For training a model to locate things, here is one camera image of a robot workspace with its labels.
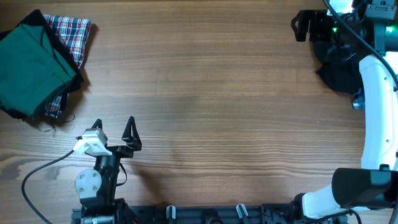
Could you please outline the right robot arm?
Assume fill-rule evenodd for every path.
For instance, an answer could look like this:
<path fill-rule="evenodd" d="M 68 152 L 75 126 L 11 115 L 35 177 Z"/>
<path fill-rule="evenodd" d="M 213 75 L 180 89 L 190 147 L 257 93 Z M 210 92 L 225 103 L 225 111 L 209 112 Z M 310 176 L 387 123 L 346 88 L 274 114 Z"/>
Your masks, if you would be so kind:
<path fill-rule="evenodd" d="M 312 42 L 323 82 L 364 111 L 365 139 L 360 168 L 339 168 L 330 185 L 296 196 L 289 220 L 317 223 L 390 208 L 395 223 L 397 2 L 326 1 L 324 10 L 299 11 L 291 27 L 296 41 Z"/>

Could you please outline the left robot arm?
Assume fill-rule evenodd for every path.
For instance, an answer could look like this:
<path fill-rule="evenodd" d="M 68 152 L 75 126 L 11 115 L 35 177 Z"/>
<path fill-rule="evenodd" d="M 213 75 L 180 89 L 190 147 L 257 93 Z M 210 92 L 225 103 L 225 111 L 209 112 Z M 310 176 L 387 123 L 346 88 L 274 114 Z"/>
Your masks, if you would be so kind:
<path fill-rule="evenodd" d="M 136 214 L 123 198 L 116 198 L 120 171 L 125 171 L 121 159 L 132 158 L 142 149 L 133 116 L 130 116 L 121 140 L 125 145 L 108 146 L 102 120 L 97 119 L 91 128 L 77 137 L 73 151 L 95 158 L 95 166 L 80 172 L 75 179 L 81 208 L 72 211 L 72 223 L 138 223 Z"/>

